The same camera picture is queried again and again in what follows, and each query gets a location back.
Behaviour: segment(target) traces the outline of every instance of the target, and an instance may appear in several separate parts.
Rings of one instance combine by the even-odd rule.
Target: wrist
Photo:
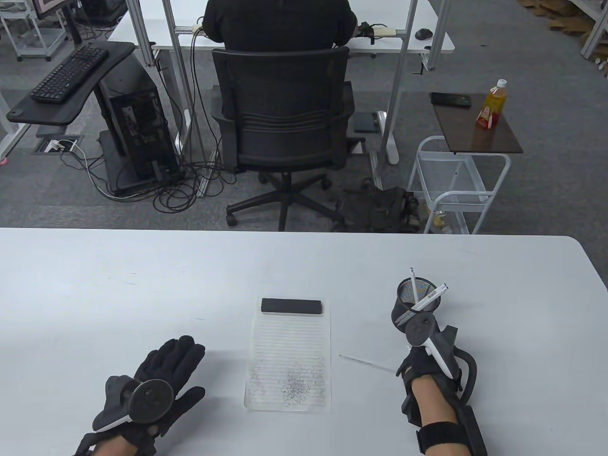
[[[439,386],[430,375],[423,375],[412,381],[412,393],[420,408],[422,425],[448,421],[458,423],[456,412],[446,401]]]
[[[95,446],[96,455],[115,455],[115,456],[134,456],[137,453],[137,447],[129,443],[121,435],[112,437],[109,440],[105,440],[98,443]]]

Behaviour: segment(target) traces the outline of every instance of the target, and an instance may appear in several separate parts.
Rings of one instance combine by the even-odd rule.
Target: black keyboard
[[[39,103],[63,103],[108,55],[107,49],[94,46],[74,49],[31,91],[30,97]]]

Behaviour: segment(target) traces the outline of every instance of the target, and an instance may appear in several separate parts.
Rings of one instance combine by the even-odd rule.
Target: monitor
[[[62,6],[72,3],[72,1],[74,0],[32,0],[32,3],[38,19],[44,19]]]

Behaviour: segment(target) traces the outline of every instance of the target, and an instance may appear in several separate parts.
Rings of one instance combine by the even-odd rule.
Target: phone
[[[321,301],[303,299],[263,298],[261,311],[264,313],[321,315],[323,313],[323,304]]]
[[[430,102],[433,105],[456,106],[457,108],[470,108],[471,97],[460,94],[442,94],[441,92],[431,92]]]

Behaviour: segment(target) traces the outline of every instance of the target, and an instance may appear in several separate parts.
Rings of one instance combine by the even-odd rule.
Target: paper
[[[321,315],[255,316],[245,407],[250,410],[325,412],[331,404],[330,321]]]

